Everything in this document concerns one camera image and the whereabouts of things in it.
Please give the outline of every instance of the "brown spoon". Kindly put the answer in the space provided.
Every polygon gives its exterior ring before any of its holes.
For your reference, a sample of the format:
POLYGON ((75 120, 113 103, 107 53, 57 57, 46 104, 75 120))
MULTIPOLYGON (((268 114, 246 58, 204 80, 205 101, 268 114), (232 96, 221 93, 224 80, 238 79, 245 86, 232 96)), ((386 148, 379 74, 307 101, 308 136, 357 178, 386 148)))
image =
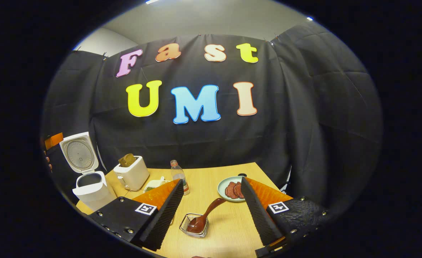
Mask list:
POLYGON ((220 204, 223 204, 226 200, 222 198, 215 199, 208 207, 206 212, 201 215, 200 217, 194 218, 190 221, 187 226, 187 231, 191 233, 200 233, 203 231, 204 226, 206 225, 206 218, 208 217, 209 213, 214 210, 220 204))

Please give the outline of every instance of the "white plate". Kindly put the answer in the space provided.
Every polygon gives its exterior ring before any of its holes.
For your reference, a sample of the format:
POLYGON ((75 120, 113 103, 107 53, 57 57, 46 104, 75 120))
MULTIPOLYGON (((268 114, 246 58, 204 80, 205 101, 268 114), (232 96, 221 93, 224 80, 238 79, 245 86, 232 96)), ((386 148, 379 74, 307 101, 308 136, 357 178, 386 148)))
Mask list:
POLYGON ((157 188, 157 187, 159 187, 159 186, 161 186, 161 185, 163 185, 163 184, 165 184, 165 183, 169 183, 169 182, 170 182, 170 181, 165 180, 165 177, 164 177, 164 176, 162 176, 162 177, 160 178, 160 180, 150 180, 150 181, 147 183, 147 185, 144 187, 144 192, 143 192, 143 193, 146 193, 146 192, 147 192, 147 188, 148 188, 148 187, 157 188))
POLYGON ((232 199, 225 195, 225 189, 227 188, 228 184, 230 182, 233 182, 233 183, 241 182, 241 178, 242 176, 232 176, 232 177, 222 180, 219 183, 219 185, 217 186, 217 191, 222 196, 222 198, 226 199, 227 201, 236 201, 236 202, 245 201, 245 199, 241 199, 241 198, 232 199))

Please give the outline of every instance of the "white toaster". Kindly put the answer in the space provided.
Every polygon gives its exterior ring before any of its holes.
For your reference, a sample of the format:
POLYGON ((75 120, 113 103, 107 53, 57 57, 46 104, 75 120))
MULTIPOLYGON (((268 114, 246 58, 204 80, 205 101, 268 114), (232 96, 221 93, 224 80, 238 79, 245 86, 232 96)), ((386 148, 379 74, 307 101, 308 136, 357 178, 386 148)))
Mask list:
POLYGON ((141 156, 137 157, 137 160, 129 167, 124 168, 118 164, 114 168, 114 172, 117 175, 117 179, 127 190, 137 191, 141 189, 150 173, 147 171, 144 159, 141 156))

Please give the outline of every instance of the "small container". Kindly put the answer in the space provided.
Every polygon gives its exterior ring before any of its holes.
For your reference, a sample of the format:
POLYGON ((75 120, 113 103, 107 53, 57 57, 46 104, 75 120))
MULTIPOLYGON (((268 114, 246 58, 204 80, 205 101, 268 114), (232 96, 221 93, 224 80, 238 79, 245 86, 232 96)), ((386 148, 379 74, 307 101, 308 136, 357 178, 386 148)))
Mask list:
POLYGON ((191 222, 193 218, 200 217, 202 214, 195 214, 195 213, 187 213, 184 217, 184 219, 181 222, 181 225, 179 226, 179 229, 184 232, 186 235, 190 235, 193 237, 200 237, 203 238, 208 233, 209 228, 209 221, 208 218, 206 218, 206 225, 204 225, 204 229, 200 233, 191 233, 187 231, 188 224, 191 222))

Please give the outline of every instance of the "foam letter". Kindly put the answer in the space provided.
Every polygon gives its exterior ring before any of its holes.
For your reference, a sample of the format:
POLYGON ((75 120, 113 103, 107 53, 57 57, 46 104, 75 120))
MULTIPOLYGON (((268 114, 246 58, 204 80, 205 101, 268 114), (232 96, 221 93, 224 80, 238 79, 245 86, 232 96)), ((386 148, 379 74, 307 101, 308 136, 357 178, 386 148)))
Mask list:
POLYGON ((252 116, 257 113, 257 109, 252 104, 252 92, 251 88, 254 85, 250 82, 238 82, 234 83, 233 87, 238 90, 238 97, 240 101, 240 108, 237 110, 237 114, 240 116, 252 116))
POLYGON ((216 85, 205 85, 201 88, 198 98, 194 98, 187 87, 176 87, 171 90, 171 94, 176 98, 176 117, 173 119, 175 124, 185 124, 188 117, 185 116, 187 110, 190 118, 196 122, 203 108, 201 120, 217 121, 221 115, 217 113, 216 94, 219 87, 216 85))
POLYGON ((179 44, 177 43, 171 43, 167 44, 166 46, 162 46, 160 49, 158 49, 158 52, 159 54, 157 54, 157 57, 155 57, 157 62, 178 58, 181 55, 179 52, 179 44))
POLYGON ((222 62, 227 59, 227 55, 223 52, 225 51, 222 45, 210 44, 204 47, 204 58, 211 62, 222 62))
POLYGON ((120 64, 120 69, 119 69, 119 72, 117 73, 117 77, 121 77, 123 75, 129 74, 131 70, 128 68, 128 65, 130 67, 133 67, 134 64, 136 63, 136 56, 140 56, 141 54, 142 54, 142 49, 122 55, 120 57, 122 62, 120 64))
POLYGON ((258 58, 252 56, 252 52, 257 52, 257 49, 255 47, 251 47, 251 44, 244 43, 237 46, 237 49, 241 49, 241 58, 244 60, 244 62, 248 63, 257 63, 258 58))
POLYGON ((150 89, 150 103, 146 107, 139 105, 139 91, 142 88, 141 84, 131 85, 126 88, 128 93, 128 110, 133 116, 142 117, 150 116, 158 108, 158 88, 161 85, 161 81, 151 81, 147 83, 147 88, 150 89))

